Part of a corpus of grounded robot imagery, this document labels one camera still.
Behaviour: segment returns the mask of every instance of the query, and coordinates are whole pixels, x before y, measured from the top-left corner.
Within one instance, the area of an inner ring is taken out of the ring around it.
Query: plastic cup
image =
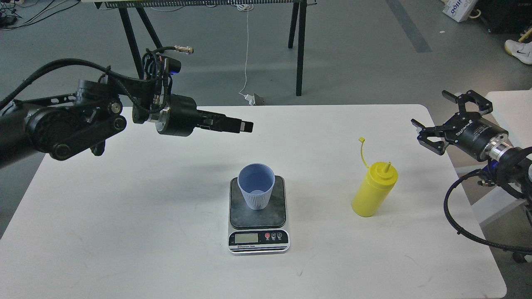
[[[270,201],[275,175],[273,170],[264,164],[250,164],[240,170],[237,182],[247,206],[262,210]]]

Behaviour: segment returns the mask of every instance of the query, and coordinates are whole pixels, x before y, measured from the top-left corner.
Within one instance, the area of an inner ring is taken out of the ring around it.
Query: shoe
[[[532,43],[518,43],[509,39],[504,43],[504,50],[522,63],[532,64]]]

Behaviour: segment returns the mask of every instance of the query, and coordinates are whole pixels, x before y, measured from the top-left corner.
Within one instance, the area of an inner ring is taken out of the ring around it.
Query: electronic scale
[[[237,178],[229,188],[229,251],[233,254],[283,253],[290,247],[286,213],[285,180],[275,176],[268,205],[252,210],[238,188]]]

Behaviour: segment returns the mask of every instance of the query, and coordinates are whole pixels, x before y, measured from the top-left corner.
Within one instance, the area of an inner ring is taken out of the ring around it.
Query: table
[[[513,146],[531,146],[529,114],[532,111],[532,90],[490,92],[486,98],[493,103],[493,117],[501,128],[508,131]],[[472,207],[480,226],[484,227],[524,202],[510,196],[501,187],[495,187]]]
[[[447,155],[417,142],[421,105],[203,107],[254,122],[251,134],[158,135],[128,123],[106,152],[46,156],[0,239],[0,297],[499,298],[488,247],[456,234],[442,202]],[[124,116],[129,117],[131,108]],[[368,163],[399,179],[377,213],[351,209]],[[233,256],[229,182],[247,164],[286,181],[291,246]],[[482,236],[461,187],[450,209]]]
[[[156,48],[163,45],[155,32],[155,29],[150,22],[148,15],[144,11],[145,7],[165,7],[165,6],[204,6],[204,5],[236,5],[236,4],[273,4],[273,3],[293,3],[292,19],[290,21],[290,32],[288,35],[288,48],[294,46],[294,38],[296,32],[296,25],[299,19],[299,29],[297,33],[297,74],[296,74],[296,96],[301,96],[303,88],[303,56],[305,54],[305,27],[306,27],[306,8],[309,5],[307,0],[81,0],[82,2],[93,2],[97,8],[100,8],[102,3],[105,3],[107,8],[116,8],[120,13],[124,31],[128,39],[129,48],[135,62],[135,68],[139,78],[144,76],[142,60],[138,50],[137,41],[131,21],[129,19],[128,8],[135,8],[142,20],[144,27],[152,38]]]

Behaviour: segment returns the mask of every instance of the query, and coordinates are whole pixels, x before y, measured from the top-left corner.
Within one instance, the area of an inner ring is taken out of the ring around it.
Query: yellow squeeze bottle
[[[368,172],[351,202],[351,207],[358,215],[369,217],[375,214],[394,187],[395,182],[397,182],[397,170],[395,170],[391,162],[375,162],[368,166],[362,153],[365,139],[360,137],[359,141],[362,143],[360,156],[362,157],[362,162],[368,168]]]

